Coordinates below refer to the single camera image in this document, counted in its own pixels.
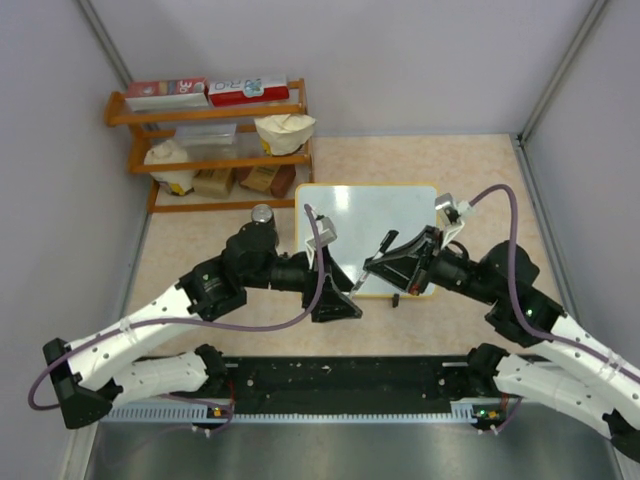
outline brown box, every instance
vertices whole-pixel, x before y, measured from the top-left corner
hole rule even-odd
[[[238,183],[252,190],[284,198],[296,178],[295,165],[247,167],[236,169]]]
[[[203,197],[227,198],[232,187],[233,168],[200,170],[193,177],[193,190]]]

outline white bag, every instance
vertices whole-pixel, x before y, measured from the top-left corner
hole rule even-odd
[[[290,114],[256,118],[254,122],[262,146],[269,155],[289,155],[313,135],[316,119],[309,115]]]
[[[163,165],[167,163],[189,163],[187,151],[175,140],[167,140],[151,148],[144,157],[145,165]],[[193,177],[197,170],[178,170],[175,172],[152,172],[151,176],[160,186],[172,195],[186,195],[193,191]]]

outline cable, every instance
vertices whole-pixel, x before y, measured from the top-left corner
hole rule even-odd
[[[304,210],[309,219],[309,223],[311,224],[311,231],[313,232],[313,239],[315,241],[315,244],[321,245],[322,243],[320,241],[320,233],[318,232],[318,226],[316,225],[313,210],[311,206],[308,204],[304,205]],[[322,254],[322,248],[316,250],[316,255],[317,255],[317,264],[318,264],[318,283],[316,284],[316,290],[315,290],[315,293],[313,294],[313,298],[311,299],[311,303],[300,315],[289,320],[288,322],[280,323],[277,325],[267,325],[264,327],[248,327],[245,325],[230,325],[226,323],[203,322],[202,320],[194,320],[192,318],[169,317],[169,318],[157,318],[153,320],[144,320],[142,322],[133,323],[131,324],[130,328],[131,330],[135,330],[137,328],[150,327],[152,325],[164,325],[167,323],[174,323],[179,325],[193,325],[196,327],[221,328],[223,330],[234,330],[238,332],[275,332],[278,330],[283,330],[288,327],[292,327],[300,323],[302,320],[304,320],[304,318],[307,317],[307,315],[309,315],[313,311],[313,309],[316,307],[316,305],[320,301],[320,296],[322,295],[322,286],[324,285],[324,278],[325,278],[324,258]],[[80,352],[83,352],[84,350],[91,348],[100,342],[104,342],[105,340],[108,340],[111,337],[115,337],[120,333],[122,332],[117,328],[114,330],[111,330],[99,337],[93,338],[88,342],[83,343],[82,345],[74,348],[73,350],[65,353],[64,355],[54,360],[49,366],[47,366],[47,368],[45,368],[40,373],[40,375],[38,375],[36,380],[33,382],[33,385],[31,385],[31,388],[29,388],[29,393],[27,395],[27,402],[29,404],[29,407],[37,411],[46,411],[46,410],[53,410],[53,409],[59,408],[60,407],[59,404],[38,405],[36,403],[35,401],[36,391],[38,390],[38,387],[40,387],[40,384],[44,381],[44,379],[47,378],[51,374],[51,372],[55,370],[59,365],[68,361],[70,358],[74,357],[75,355],[78,355]]]
[[[209,402],[209,401],[206,401],[206,400],[196,401],[197,399],[174,397],[172,395],[161,395],[161,396],[162,397],[171,398],[171,399],[177,399],[177,400],[180,400],[181,402],[196,403],[198,405],[206,405],[206,406],[208,406],[209,408],[212,408],[212,409],[218,408],[218,404],[217,403]],[[220,405],[220,407],[228,408],[229,405]],[[217,428],[212,428],[212,429],[206,429],[205,430],[207,439],[209,439],[211,437],[211,435],[217,435],[220,432],[223,432],[224,430],[229,428],[229,426],[231,425],[231,420],[233,420],[233,406],[231,407],[231,410],[229,410],[229,414],[227,416],[227,421],[226,422],[224,422],[221,425],[220,424],[212,424],[212,426],[214,426],[214,425],[220,425],[220,426],[218,426]],[[117,460],[115,462],[110,461],[107,458],[106,448],[104,446],[104,443],[101,443],[100,444],[100,458],[102,460],[102,463],[104,463],[109,469],[118,468],[120,465],[122,465],[123,463],[125,463],[126,461],[131,459],[131,457],[133,457],[134,455],[139,453],[141,450],[147,448],[149,445],[151,445],[151,443],[156,441],[158,438],[160,438],[160,437],[162,437],[162,436],[164,436],[164,435],[166,435],[168,433],[177,432],[177,431],[181,431],[181,430],[191,430],[193,432],[196,432],[197,430],[203,430],[203,429],[199,428],[199,427],[192,426],[192,425],[172,425],[171,427],[167,427],[167,428],[159,431],[158,433],[155,433],[153,435],[149,435],[149,437],[144,439],[142,442],[138,443],[135,447],[133,447],[124,456],[122,456],[119,460]]]
[[[478,194],[473,200],[469,202],[469,205],[471,205],[472,207],[475,206],[484,197],[486,197],[490,193],[493,193],[497,190],[503,190],[504,192],[506,192],[507,196],[509,197],[509,204],[511,206],[511,226],[509,229],[509,247],[507,250],[507,257],[508,257],[507,258],[507,284],[509,287],[509,299],[511,300],[511,306],[513,307],[513,312],[515,313],[518,323],[524,329],[524,331],[527,332],[529,335],[532,335],[536,338],[540,338],[542,340],[547,340],[550,342],[556,341],[556,342],[564,343],[566,345],[570,345],[579,350],[582,350],[583,352],[588,353],[589,355],[592,355],[593,357],[597,358],[598,360],[600,360],[605,364],[609,364],[610,361],[606,355],[603,355],[602,353],[589,347],[588,345],[576,342],[575,340],[572,340],[570,338],[565,338],[558,335],[554,335],[549,332],[538,330],[532,327],[527,321],[527,319],[525,318],[524,313],[520,308],[520,302],[518,301],[518,290],[516,287],[516,245],[517,245],[516,237],[518,235],[518,203],[516,200],[516,195],[513,192],[513,189],[509,185],[497,184],[480,192],[480,194]],[[619,371],[623,375],[627,376],[628,378],[633,380],[635,383],[640,385],[640,376],[636,375],[635,373],[628,370],[627,368],[621,367],[617,363],[613,363],[611,364],[611,366],[619,369]]]

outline red snack box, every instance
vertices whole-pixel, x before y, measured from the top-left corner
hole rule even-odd
[[[133,82],[125,94],[131,110],[170,110],[210,106],[205,77]]]
[[[289,98],[289,86],[284,75],[212,82],[209,86],[209,97],[216,107],[275,102]]]

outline beige floor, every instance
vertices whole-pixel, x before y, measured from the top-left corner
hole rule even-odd
[[[326,183],[428,182],[439,192],[470,200],[495,183],[508,183],[520,203],[519,244],[541,268],[536,286],[558,298],[510,140],[506,135],[318,138],[316,181]],[[195,264],[216,256],[225,240],[248,220],[247,211],[157,214],[151,219],[130,310],[153,300]],[[280,251],[293,246],[293,211],[276,212]],[[460,240],[480,259],[507,238],[509,208],[496,193],[480,204]],[[438,289],[432,298],[403,300],[391,309],[386,299],[359,299],[359,320],[312,324],[310,319],[274,333],[197,329],[155,353],[169,355],[210,343],[230,355],[414,355],[465,354],[482,342],[512,351],[484,321],[485,305]],[[298,294],[249,291],[247,306],[226,323],[267,325],[300,312]]]

